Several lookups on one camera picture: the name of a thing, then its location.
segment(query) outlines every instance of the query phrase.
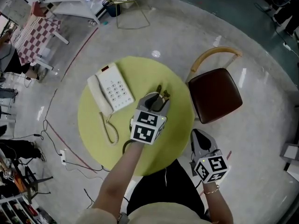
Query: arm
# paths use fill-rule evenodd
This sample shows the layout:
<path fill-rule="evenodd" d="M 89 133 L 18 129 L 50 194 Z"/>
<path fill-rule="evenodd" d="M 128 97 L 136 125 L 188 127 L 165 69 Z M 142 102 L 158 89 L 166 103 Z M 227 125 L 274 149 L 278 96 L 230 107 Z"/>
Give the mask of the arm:
<path fill-rule="evenodd" d="M 120 213 L 121 203 L 133 176 L 144 144 L 132 143 L 104 180 L 100 193 L 92 208 L 110 212 L 116 219 Z"/>
<path fill-rule="evenodd" d="M 6 32 L 2 37 L 0 37 L 0 48 L 4 44 L 4 42 L 9 38 L 10 32 Z"/>
<path fill-rule="evenodd" d="M 216 183 L 203 184 L 204 192 L 213 192 L 217 189 Z M 233 224 L 233 215 L 222 197 L 220 191 L 206 194 L 207 205 L 209 207 L 211 220 L 218 224 Z"/>
<path fill-rule="evenodd" d="M 11 169 L 6 166 L 4 160 L 1 157 L 0 157 L 0 171 L 2 171 L 2 172 L 5 172 L 5 171 L 10 172 L 11 171 Z"/>

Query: brown leather seat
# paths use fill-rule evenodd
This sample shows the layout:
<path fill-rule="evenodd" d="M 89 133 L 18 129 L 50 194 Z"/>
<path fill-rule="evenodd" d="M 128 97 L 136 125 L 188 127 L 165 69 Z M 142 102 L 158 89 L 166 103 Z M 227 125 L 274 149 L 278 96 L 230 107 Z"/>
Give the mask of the brown leather seat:
<path fill-rule="evenodd" d="M 188 84 L 196 112 L 203 124 L 217 120 L 243 104 L 237 86 L 224 68 L 199 75 Z"/>

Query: coiled phone cord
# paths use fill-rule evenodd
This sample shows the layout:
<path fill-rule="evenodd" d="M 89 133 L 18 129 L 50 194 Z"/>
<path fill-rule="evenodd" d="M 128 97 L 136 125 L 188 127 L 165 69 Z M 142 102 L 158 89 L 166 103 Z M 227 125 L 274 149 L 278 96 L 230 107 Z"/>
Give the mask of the coiled phone cord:
<path fill-rule="evenodd" d="M 118 140 L 119 140 L 117 130 L 115 129 L 115 127 L 112 124 L 109 123 L 111 115 L 109 116 L 109 118 L 107 119 L 106 122 L 104 121 L 102 112 L 99 113 L 99 116 L 100 116 L 100 120 L 102 121 L 102 128 L 103 128 L 103 132 L 105 134 L 104 136 L 106 137 L 107 143 L 110 144 L 110 146 L 117 145 Z M 110 129 L 113 130 L 114 135 L 115 135 L 115 141 L 114 142 L 111 142 L 111 140 L 109 138 L 109 135 L 108 135 L 108 132 L 107 132 L 107 129 L 106 129 L 106 126 L 108 126 Z"/>

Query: blue container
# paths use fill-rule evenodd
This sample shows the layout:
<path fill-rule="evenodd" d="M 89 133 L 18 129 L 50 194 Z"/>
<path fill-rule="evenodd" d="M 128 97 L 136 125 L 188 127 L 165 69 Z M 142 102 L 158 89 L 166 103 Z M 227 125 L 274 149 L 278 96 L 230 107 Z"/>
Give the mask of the blue container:
<path fill-rule="evenodd" d="M 117 6 L 117 15 L 119 16 L 121 14 L 121 6 L 119 4 L 115 5 L 113 2 L 109 2 L 108 0 L 104 0 L 102 4 L 110 16 L 116 17 L 115 6 Z"/>

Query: bracelet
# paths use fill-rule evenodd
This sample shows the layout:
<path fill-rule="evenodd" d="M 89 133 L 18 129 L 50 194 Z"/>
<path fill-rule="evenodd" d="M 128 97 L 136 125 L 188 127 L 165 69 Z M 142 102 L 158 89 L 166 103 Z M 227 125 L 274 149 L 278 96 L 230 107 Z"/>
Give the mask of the bracelet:
<path fill-rule="evenodd" d="M 214 191 L 212 191 L 212 192 L 204 192 L 204 194 L 211 194 L 211 193 L 214 193 L 214 192 L 217 192 L 219 190 L 219 185 L 217 185 L 217 189 L 216 190 L 214 190 Z"/>

